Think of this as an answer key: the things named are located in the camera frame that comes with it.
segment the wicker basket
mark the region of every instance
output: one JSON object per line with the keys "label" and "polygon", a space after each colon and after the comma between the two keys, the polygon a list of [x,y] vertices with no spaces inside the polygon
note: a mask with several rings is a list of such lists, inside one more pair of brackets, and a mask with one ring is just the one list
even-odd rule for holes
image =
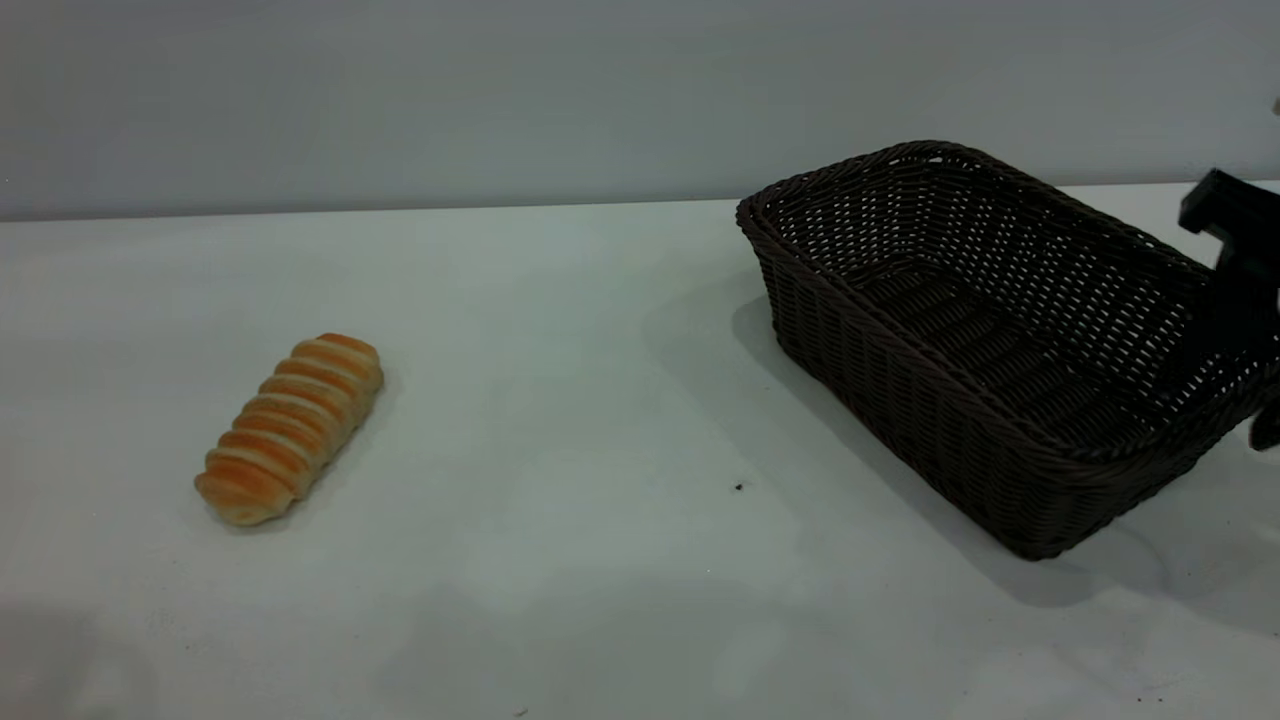
{"label": "wicker basket", "polygon": [[1162,386],[1208,270],[977,150],[855,158],[748,197],[737,222],[783,350],[1029,560],[1276,397],[1276,343]]}

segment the pastry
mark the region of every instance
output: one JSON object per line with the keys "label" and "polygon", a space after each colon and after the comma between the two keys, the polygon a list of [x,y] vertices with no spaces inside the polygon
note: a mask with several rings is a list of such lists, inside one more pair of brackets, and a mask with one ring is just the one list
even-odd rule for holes
{"label": "pastry", "polygon": [[374,346],[326,333],[275,366],[205,456],[196,491],[232,525],[256,525],[306,497],[383,387]]}

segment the white tabletop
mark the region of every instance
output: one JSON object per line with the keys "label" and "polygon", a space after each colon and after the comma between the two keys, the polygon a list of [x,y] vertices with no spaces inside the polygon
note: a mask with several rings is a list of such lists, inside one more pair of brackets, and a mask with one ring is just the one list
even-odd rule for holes
{"label": "white tabletop", "polygon": [[[1074,192],[1212,259],[1185,190]],[[1018,560],[782,355],[732,211],[0,225],[0,717],[1280,712],[1280,459]],[[326,331],[369,424],[219,524],[205,451]]]}

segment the striped bread roll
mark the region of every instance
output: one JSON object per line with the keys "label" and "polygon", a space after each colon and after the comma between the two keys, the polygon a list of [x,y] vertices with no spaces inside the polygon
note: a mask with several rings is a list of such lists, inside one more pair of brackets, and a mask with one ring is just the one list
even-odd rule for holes
{"label": "striped bread roll", "polygon": [[283,515],[364,423],[381,387],[374,346],[334,333],[300,342],[205,456],[196,489],[233,525]]}

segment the basket rim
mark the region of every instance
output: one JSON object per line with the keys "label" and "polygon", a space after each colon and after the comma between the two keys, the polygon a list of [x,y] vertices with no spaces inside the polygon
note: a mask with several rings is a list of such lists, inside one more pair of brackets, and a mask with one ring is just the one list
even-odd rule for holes
{"label": "basket rim", "polygon": [[[1037,423],[1021,416],[1005,401],[987,389],[986,386],[979,383],[970,373],[956,366],[945,355],[884,313],[877,304],[869,301],[860,291],[850,287],[844,278],[826,269],[808,254],[783,241],[778,228],[773,225],[768,215],[763,211],[768,204],[777,200],[803,196],[805,192],[812,191],[815,187],[823,187],[835,179],[855,174],[869,165],[892,161],[895,156],[909,154],[919,155],[922,151],[945,152],[954,158],[968,158],[980,163],[988,169],[1004,176],[1006,179],[1034,190],[1039,193],[1038,200],[1041,201],[1055,202],[1065,210],[1084,214],[1091,220],[1115,231],[1117,234],[1149,240],[1152,241],[1156,251],[1161,252],[1167,260],[1171,260],[1175,264],[1189,266],[1199,272],[1206,272],[1206,269],[1199,263],[1187,258],[1149,233],[1124,223],[1123,220],[1101,210],[1091,208],[1089,205],[1066,195],[1061,190],[1050,186],[1014,168],[1012,165],[1009,165],[989,154],[983,152],[982,150],[950,141],[916,140],[901,142],[883,150],[850,158],[817,170],[799,173],[790,178],[772,183],[764,190],[760,190],[739,202],[736,211],[737,224],[753,245],[758,247],[767,245],[773,250],[773,254],[786,255],[790,258],[804,272],[806,272],[812,279],[826,286],[826,288],[831,291],[829,295],[833,299],[837,299],[836,301],[842,304],[846,310],[852,309],[864,314],[868,320],[879,325],[879,329],[896,337],[904,346],[910,348],[910,351],[915,354],[916,361],[925,364],[927,368],[938,377],[959,384],[969,397],[977,400],[977,402],[966,402],[966,410],[975,413],[983,424],[1004,441],[1018,443],[1023,447],[1034,446],[1042,450],[1043,452],[1038,454],[1041,455],[1041,462],[1048,462],[1052,466],[1060,466],[1062,462],[1074,465],[1082,461],[1092,465],[1119,464],[1123,466],[1129,466],[1133,462],[1149,462],[1157,452],[1157,446],[1161,441],[1171,434],[1175,434],[1184,423],[1189,421],[1188,418],[1196,418],[1201,413],[1211,410],[1212,406],[1221,404],[1228,398],[1251,395],[1261,396],[1261,383],[1268,378],[1274,379],[1277,374],[1280,374],[1280,365],[1272,365],[1267,368],[1266,372],[1258,373],[1253,378],[1230,388],[1228,392],[1219,395],[1198,410],[1176,418],[1134,441],[1106,448],[1087,448],[1069,443],[1053,433],[1050,433]],[[1266,400],[1258,397],[1256,406],[1251,410],[1249,415],[1256,413],[1256,410],[1265,402]],[[1222,432],[1225,433],[1228,429],[1230,428],[1222,428]],[[1103,474],[1106,477],[1114,475],[1111,471],[1106,471]]]}

